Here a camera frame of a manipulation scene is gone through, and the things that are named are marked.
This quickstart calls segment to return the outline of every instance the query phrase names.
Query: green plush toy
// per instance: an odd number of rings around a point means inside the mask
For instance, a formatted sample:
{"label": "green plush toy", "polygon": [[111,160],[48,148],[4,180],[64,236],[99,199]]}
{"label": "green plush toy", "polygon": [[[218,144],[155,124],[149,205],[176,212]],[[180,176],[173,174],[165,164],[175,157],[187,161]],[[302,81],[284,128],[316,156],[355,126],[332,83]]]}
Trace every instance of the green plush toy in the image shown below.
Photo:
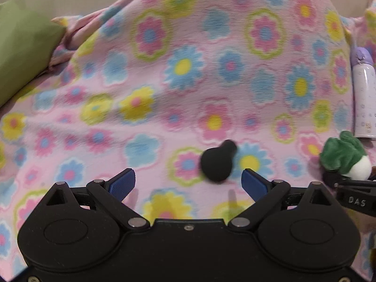
{"label": "green plush toy", "polygon": [[322,166],[352,180],[367,180],[372,173],[370,158],[361,142],[351,132],[343,131],[340,138],[329,138],[320,154]]}

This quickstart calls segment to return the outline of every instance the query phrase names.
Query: white bottle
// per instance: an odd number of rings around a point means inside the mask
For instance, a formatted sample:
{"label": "white bottle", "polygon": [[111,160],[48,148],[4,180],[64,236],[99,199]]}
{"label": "white bottle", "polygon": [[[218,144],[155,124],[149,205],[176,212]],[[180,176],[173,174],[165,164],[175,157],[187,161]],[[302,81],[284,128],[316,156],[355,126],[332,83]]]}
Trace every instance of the white bottle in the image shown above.
{"label": "white bottle", "polygon": [[365,48],[351,53],[357,138],[376,139],[376,73],[373,60]]}

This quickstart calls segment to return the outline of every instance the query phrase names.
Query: green pillow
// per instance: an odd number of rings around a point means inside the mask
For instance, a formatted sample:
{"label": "green pillow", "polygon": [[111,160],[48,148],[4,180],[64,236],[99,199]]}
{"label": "green pillow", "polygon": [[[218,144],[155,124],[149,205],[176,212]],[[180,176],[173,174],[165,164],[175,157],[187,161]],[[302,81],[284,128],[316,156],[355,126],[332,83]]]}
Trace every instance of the green pillow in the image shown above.
{"label": "green pillow", "polygon": [[64,33],[38,13],[0,4],[0,106],[47,68]]}

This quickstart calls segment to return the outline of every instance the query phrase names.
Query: fleece blanket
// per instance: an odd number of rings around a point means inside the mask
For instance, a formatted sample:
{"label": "fleece blanket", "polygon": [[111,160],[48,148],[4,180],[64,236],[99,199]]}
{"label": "fleece blanket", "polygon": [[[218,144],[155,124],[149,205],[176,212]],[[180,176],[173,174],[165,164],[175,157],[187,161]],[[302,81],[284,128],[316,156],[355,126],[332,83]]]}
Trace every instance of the fleece blanket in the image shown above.
{"label": "fleece blanket", "polygon": [[[125,168],[124,203],[155,218],[224,218],[253,201],[240,175],[305,187],[327,138],[352,129],[350,41],[376,57],[376,15],[341,20],[330,0],[119,0],[68,27],[47,73],[1,110],[0,275],[24,267],[16,235],[54,182]],[[238,144],[228,180],[201,153]],[[375,150],[367,145],[374,161]],[[364,220],[354,268],[370,279]]]}

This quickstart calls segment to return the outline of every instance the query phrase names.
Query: blue gripper pad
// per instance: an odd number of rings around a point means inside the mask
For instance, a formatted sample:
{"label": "blue gripper pad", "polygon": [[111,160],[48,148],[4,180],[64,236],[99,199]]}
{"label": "blue gripper pad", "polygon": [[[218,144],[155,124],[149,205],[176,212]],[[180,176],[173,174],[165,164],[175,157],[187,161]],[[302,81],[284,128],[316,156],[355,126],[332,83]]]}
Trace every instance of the blue gripper pad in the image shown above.
{"label": "blue gripper pad", "polygon": [[271,182],[247,168],[241,174],[241,186],[256,202],[270,191]]}
{"label": "blue gripper pad", "polygon": [[106,181],[105,189],[118,201],[123,199],[133,190],[136,184],[136,174],[131,168],[127,168],[115,177]]}

